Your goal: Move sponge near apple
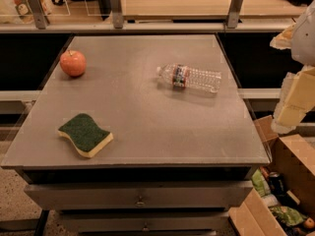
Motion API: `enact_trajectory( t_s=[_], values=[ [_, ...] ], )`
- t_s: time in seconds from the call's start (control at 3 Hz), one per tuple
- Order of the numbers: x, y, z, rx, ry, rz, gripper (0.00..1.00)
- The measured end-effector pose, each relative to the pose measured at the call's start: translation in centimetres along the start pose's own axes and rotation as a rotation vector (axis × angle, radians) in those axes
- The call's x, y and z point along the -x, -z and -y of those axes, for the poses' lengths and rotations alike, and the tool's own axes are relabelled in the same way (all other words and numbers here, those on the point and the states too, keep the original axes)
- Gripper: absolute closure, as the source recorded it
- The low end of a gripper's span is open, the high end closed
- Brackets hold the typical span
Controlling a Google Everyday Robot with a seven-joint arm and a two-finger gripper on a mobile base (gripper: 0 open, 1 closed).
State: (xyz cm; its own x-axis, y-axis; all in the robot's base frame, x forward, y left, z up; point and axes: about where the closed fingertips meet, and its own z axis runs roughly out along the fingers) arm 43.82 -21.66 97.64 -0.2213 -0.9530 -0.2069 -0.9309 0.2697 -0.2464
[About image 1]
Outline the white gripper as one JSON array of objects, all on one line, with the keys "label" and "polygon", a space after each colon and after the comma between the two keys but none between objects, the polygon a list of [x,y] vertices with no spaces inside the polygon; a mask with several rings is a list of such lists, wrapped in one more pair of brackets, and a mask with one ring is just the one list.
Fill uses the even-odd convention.
[{"label": "white gripper", "polygon": [[309,65],[297,74],[287,73],[283,79],[271,127],[278,134],[287,134],[315,107],[315,0],[295,25],[271,40],[270,46],[279,50],[291,49],[293,60]]}]

